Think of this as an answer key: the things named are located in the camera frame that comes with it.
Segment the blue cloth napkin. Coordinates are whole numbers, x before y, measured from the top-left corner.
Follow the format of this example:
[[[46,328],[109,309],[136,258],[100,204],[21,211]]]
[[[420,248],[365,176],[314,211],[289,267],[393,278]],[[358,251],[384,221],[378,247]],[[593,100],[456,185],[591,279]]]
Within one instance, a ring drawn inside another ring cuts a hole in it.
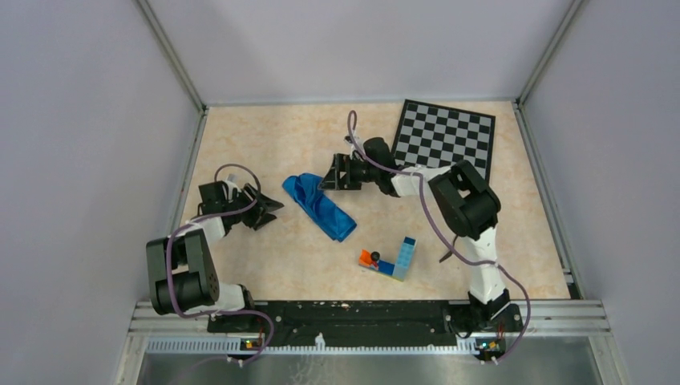
[[[282,188],[325,235],[343,242],[356,229],[356,221],[325,195],[321,182],[320,176],[305,172],[287,177]]]

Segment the colourful toy brick assembly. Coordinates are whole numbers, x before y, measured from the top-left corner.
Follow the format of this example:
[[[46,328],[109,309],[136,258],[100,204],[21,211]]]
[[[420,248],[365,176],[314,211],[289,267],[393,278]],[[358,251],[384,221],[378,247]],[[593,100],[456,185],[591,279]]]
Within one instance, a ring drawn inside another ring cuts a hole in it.
[[[358,257],[358,265],[389,278],[403,282],[411,267],[415,254],[416,240],[404,237],[394,260],[384,260],[378,251],[363,249]]]

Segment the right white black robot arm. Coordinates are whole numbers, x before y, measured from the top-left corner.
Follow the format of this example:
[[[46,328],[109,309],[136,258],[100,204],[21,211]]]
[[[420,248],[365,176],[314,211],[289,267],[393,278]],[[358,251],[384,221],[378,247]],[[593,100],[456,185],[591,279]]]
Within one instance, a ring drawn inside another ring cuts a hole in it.
[[[448,228],[469,252],[472,324],[480,330],[492,330],[502,321],[510,299],[496,266],[496,226],[501,205],[488,182],[467,160],[441,168],[398,166],[380,137],[350,148],[351,154],[334,154],[330,170],[318,187],[359,190],[363,184],[373,182],[391,197],[434,197]]]

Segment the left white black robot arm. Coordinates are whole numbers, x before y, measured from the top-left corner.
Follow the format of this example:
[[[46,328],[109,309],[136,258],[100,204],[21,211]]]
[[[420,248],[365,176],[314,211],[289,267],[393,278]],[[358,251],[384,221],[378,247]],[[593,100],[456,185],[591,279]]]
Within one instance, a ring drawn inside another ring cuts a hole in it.
[[[226,237],[234,225],[257,231],[277,219],[284,204],[259,193],[251,184],[239,188],[230,180],[199,186],[199,216],[174,238],[146,244],[150,298],[157,314],[174,314],[171,293],[181,312],[227,311],[227,322],[247,331],[257,321],[251,293],[241,284],[220,281],[210,246]]]

